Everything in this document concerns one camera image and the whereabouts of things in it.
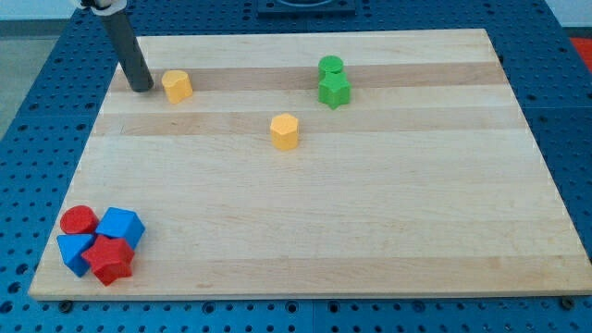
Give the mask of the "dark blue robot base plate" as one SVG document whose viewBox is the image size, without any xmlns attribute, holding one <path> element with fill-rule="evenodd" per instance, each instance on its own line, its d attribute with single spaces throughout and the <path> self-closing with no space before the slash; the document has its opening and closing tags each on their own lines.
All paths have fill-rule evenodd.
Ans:
<svg viewBox="0 0 592 333">
<path fill-rule="evenodd" d="M 358 0 L 256 0 L 258 17 L 354 14 Z"/>
</svg>

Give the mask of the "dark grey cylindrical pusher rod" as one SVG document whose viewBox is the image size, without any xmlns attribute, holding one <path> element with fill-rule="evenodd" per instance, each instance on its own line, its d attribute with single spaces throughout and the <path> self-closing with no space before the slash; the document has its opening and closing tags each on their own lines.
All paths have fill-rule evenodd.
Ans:
<svg viewBox="0 0 592 333">
<path fill-rule="evenodd" d="M 150 91 L 154 80 L 125 10 L 103 16 L 101 21 L 130 88 L 136 93 Z"/>
</svg>

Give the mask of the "white rod mount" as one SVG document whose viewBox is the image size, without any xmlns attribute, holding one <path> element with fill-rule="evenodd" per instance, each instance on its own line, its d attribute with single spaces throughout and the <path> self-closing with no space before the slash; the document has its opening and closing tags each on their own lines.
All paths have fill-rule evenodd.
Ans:
<svg viewBox="0 0 592 333">
<path fill-rule="evenodd" d="M 127 7 L 127 0 L 73 0 L 79 9 L 90 9 L 97 16 L 111 16 Z"/>
</svg>

